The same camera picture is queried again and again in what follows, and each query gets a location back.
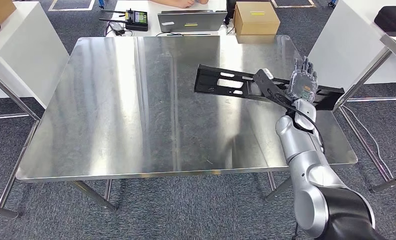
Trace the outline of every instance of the floor marking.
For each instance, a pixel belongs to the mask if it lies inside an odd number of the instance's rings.
[[[66,9],[54,9],[55,4],[58,0],[53,0],[51,6],[49,6],[48,12],[68,12],[68,11],[90,11],[94,6],[95,0],[91,0],[88,8],[66,8]]]
[[[275,8],[277,8],[277,9],[280,9],[280,8],[284,8],[284,9],[286,9],[286,8],[315,8],[315,7],[316,7],[315,3],[314,3],[312,0],[308,0],[308,2],[310,3],[310,5],[303,5],[303,6],[279,6],[279,5],[276,3],[275,0],[271,0],[271,2],[273,3],[273,6],[274,6]]]

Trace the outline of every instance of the silver laptop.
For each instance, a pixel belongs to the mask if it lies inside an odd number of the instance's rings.
[[[183,10],[162,11],[158,14],[162,33],[218,31],[227,11]]]

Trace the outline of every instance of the person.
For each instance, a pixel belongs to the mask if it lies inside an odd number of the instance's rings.
[[[209,0],[151,0],[154,3],[164,4],[172,7],[177,7],[181,9],[186,9],[195,4],[195,2],[200,4],[207,4]]]

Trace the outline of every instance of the white desk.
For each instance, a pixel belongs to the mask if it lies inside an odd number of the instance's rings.
[[[19,97],[47,107],[69,59],[37,1],[16,1],[0,29],[0,79]],[[0,98],[8,96],[0,90]]]
[[[396,0],[341,0],[309,54],[320,85],[348,90],[376,59],[385,34],[374,23],[383,6]],[[392,54],[367,84],[396,83],[396,55]]]
[[[148,0],[132,0],[125,1],[120,0],[117,1],[115,5],[115,11],[126,11],[126,10],[135,10],[135,11],[143,11],[148,13],[148,31],[132,31],[134,36],[155,36],[161,33],[160,24],[158,20],[157,14],[161,13],[161,11],[181,11],[181,10],[213,10],[213,11],[225,11],[226,10],[226,1],[225,0],[209,0],[207,4],[200,4],[196,2],[189,8],[182,9],[173,6],[167,6],[159,3],[155,3],[153,1]],[[123,20],[124,17],[119,17],[120,13],[114,13],[112,15],[113,19]],[[193,32],[195,34],[210,34],[210,35],[226,35],[227,27],[221,22],[219,31],[207,31],[207,32]],[[126,32],[125,36],[130,36],[130,32]],[[113,32],[108,33],[107,37],[114,37],[115,34]]]

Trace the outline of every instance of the gray carpet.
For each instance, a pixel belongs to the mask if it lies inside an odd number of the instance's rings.
[[[51,0],[41,3],[47,10]],[[332,12],[327,1],[315,3],[318,8],[276,10],[282,22],[279,33],[290,35],[302,55],[310,52]],[[77,38],[102,35],[104,24],[97,21],[101,16],[97,6],[96,2],[90,12],[46,12],[69,52]],[[396,84],[366,85],[357,95],[396,96]],[[31,98],[24,101],[42,113]],[[372,132],[381,155],[396,174],[396,101],[347,106]],[[17,107],[0,99],[0,113],[11,112],[18,112]],[[369,192],[383,180],[344,118],[339,112],[335,115],[359,158],[356,165],[336,172],[370,202],[377,229],[395,240],[396,187]],[[0,194],[32,124],[27,117],[0,120]],[[277,184],[288,175],[275,173]],[[87,184],[104,194],[104,180]],[[6,207],[23,215],[16,220],[0,217],[0,239],[291,239],[295,227],[292,189],[267,203],[264,196],[269,192],[265,173],[122,179],[113,181],[110,201],[118,210],[109,212],[68,183],[16,180]],[[300,231],[298,239],[309,238]]]

